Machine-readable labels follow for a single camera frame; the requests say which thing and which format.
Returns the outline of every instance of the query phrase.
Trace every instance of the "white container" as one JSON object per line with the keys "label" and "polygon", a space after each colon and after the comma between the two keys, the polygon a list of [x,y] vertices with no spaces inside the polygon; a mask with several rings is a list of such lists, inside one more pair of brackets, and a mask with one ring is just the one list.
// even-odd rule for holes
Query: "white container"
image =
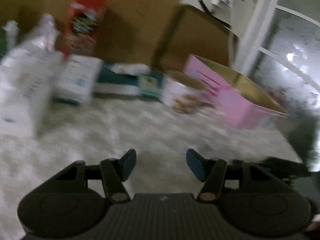
{"label": "white container", "polygon": [[55,98],[79,104],[89,103],[102,64],[103,61],[99,58],[70,55],[67,66],[57,81]]}
{"label": "white container", "polygon": [[14,48],[3,58],[0,134],[36,137],[49,108],[52,82],[63,53]]}
{"label": "white container", "polygon": [[164,75],[161,102],[179,113],[193,113],[199,106],[205,86],[182,72],[168,71]]}

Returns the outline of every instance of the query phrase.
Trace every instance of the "shaggy rug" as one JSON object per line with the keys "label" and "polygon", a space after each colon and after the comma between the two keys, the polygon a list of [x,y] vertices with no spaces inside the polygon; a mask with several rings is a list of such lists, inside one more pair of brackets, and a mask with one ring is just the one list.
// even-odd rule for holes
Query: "shaggy rug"
{"label": "shaggy rug", "polygon": [[140,100],[94,99],[82,107],[56,103],[39,138],[0,136],[0,145],[0,239],[12,240],[24,235],[16,212],[22,197],[76,160],[98,164],[134,148],[137,166],[124,183],[131,196],[196,195],[201,183],[186,165],[189,147],[207,158],[300,161],[277,130],[235,130],[210,108],[184,115]]}

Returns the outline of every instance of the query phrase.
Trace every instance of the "food can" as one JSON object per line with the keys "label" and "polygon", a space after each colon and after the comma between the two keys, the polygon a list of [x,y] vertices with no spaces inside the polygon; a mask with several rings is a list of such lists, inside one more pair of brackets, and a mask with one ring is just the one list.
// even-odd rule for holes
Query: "food can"
{"label": "food can", "polygon": [[200,104],[205,86],[197,79],[182,72],[167,71],[161,102],[179,113],[191,114]]}

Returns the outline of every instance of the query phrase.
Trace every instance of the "red packaging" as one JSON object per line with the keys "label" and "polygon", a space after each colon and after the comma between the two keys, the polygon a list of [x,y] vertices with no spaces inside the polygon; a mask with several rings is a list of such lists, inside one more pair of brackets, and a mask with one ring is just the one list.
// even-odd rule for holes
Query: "red packaging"
{"label": "red packaging", "polygon": [[105,7],[105,0],[73,0],[64,39],[64,53],[67,56],[93,54]]}

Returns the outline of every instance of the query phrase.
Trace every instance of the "pink box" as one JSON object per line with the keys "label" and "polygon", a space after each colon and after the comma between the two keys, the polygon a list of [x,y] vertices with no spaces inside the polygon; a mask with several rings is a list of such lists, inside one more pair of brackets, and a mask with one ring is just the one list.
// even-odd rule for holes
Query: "pink box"
{"label": "pink box", "polygon": [[184,72],[207,86],[204,102],[217,105],[223,119],[238,129],[271,126],[288,115],[249,78],[213,61],[190,55]]}
{"label": "pink box", "polygon": [[212,71],[205,63],[199,60],[200,57],[190,55],[183,72],[191,77],[199,79],[207,90],[202,94],[202,100],[205,103],[215,105],[217,103],[217,95],[219,91],[224,88],[231,88],[232,86],[218,73]]}

